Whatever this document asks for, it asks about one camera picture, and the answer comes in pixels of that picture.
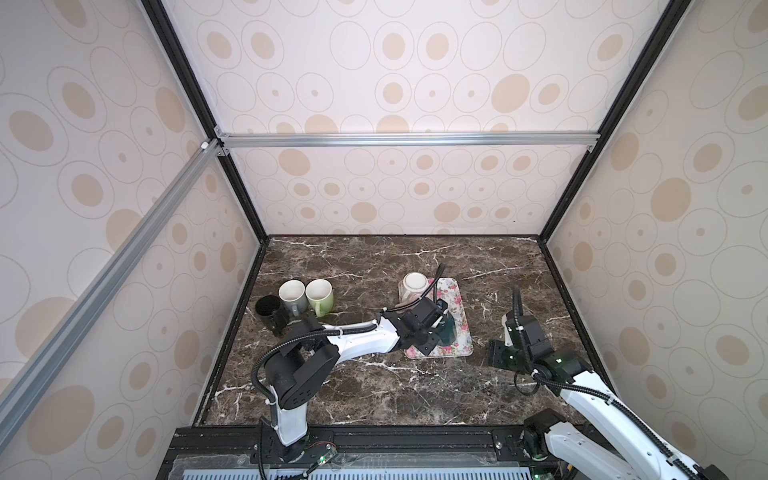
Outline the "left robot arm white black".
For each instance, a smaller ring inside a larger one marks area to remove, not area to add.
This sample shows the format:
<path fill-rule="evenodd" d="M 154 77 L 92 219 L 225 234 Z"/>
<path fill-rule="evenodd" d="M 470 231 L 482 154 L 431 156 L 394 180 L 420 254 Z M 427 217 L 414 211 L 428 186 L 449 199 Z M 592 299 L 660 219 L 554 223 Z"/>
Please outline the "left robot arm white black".
<path fill-rule="evenodd" d="M 438 327 L 449 313 L 442 299 L 421 296 L 376 320 L 333 326 L 308 319 L 272 347 L 251 370 L 251 384 L 265 396 L 270 426 L 280 444 L 292 447 L 308 434 L 307 404 L 336 365 L 358 357 L 416 348 L 428 355 L 440 343 Z"/>

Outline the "light green mug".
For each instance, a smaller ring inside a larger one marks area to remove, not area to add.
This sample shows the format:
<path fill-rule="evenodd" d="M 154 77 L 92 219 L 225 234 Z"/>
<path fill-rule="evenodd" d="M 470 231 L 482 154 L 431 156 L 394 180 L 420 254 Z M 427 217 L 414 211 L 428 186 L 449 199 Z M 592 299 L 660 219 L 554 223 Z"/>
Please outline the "light green mug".
<path fill-rule="evenodd" d="M 328 280 L 312 280 L 306 285 L 305 295 L 317 318 L 322 318 L 332 312 L 335 297 L 332 284 Z"/>

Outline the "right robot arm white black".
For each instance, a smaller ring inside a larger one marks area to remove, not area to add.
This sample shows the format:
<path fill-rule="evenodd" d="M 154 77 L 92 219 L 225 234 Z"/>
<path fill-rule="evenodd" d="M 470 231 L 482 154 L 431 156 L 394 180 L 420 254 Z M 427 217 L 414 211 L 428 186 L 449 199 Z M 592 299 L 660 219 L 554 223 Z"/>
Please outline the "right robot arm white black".
<path fill-rule="evenodd" d="M 504 339 L 489 344 L 489 363 L 529 375 L 576 409 L 608 442 L 581 433 L 552 409 L 524 422 L 519 444 L 525 455 L 558 459 L 591 479 L 724 479 L 714 465 L 701 466 L 664 440 L 612 393 L 575 351 L 554 349 L 539 322 L 516 310 L 502 317 Z"/>

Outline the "dark teal mug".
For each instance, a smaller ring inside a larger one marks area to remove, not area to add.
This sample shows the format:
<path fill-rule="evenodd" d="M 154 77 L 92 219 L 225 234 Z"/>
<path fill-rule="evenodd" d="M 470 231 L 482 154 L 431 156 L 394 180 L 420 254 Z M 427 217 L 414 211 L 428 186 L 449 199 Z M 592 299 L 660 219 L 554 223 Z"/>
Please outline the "dark teal mug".
<path fill-rule="evenodd" d="M 441 347 L 450 347 L 454 344 L 457 337 L 456 322 L 453 315 L 446 313 L 438 325 L 436 326 L 436 333 L 439 337 L 438 345 Z"/>

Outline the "black mug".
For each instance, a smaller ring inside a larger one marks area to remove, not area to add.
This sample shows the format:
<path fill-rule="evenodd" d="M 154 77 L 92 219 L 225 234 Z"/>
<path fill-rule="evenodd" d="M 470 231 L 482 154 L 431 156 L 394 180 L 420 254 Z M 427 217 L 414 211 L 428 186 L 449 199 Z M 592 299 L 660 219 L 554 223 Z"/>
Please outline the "black mug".
<path fill-rule="evenodd" d="M 282 336 L 288 325 L 290 315 L 277 295 L 266 295 L 259 298 L 254 305 L 255 314 L 263 325 L 275 336 Z"/>

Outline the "grey mug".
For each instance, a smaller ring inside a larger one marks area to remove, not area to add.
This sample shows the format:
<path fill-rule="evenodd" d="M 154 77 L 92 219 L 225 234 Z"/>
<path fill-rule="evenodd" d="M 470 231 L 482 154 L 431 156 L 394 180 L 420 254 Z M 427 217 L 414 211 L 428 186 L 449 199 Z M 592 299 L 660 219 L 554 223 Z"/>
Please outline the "grey mug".
<path fill-rule="evenodd" d="M 278 290 L 278 296 L 292 317 L 300 317 L 309 307 L 306 287 L 301 280 L 284 282 Z"/>

